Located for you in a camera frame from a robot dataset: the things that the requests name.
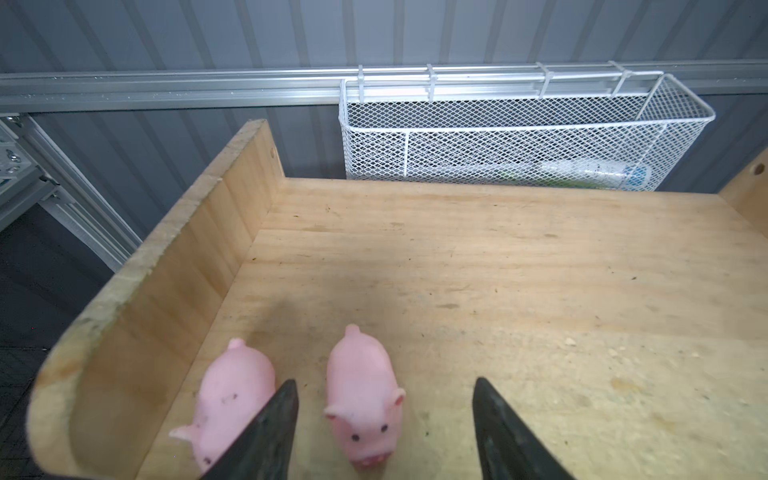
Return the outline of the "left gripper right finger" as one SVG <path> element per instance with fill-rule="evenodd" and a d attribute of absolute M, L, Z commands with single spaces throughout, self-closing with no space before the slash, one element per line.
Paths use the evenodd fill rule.
<path fill-rule="evenodd" d="M 484 377 L 476 380 L 472 411 L 483 479 L 574 480 Z"/>

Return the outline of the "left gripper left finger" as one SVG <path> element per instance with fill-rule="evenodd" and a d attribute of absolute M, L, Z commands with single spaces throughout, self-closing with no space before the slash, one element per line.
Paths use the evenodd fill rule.
<path fill-rule="evenodd" d="M 289 379 L 202 479 L 287 479 L 298 412 L 297 384 Z"/>

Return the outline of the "pink pig toy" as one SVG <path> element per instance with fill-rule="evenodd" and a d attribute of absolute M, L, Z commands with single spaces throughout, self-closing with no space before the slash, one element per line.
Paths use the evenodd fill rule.
<path fill-rule="evenodd" d="M 205 372 L 193 421 L 169 436 L 189 442 L 195 462 L 206 473 L 275 392 L 275 370 L 268 357 L 233 338 Z"/>
<path fill-rule="evenodd" d="M 350 463 L 369 468 L 395 452 L 406 392 L 384 346 L 355 324 L 329 355 L 326 398 L 324 416 Z"/>

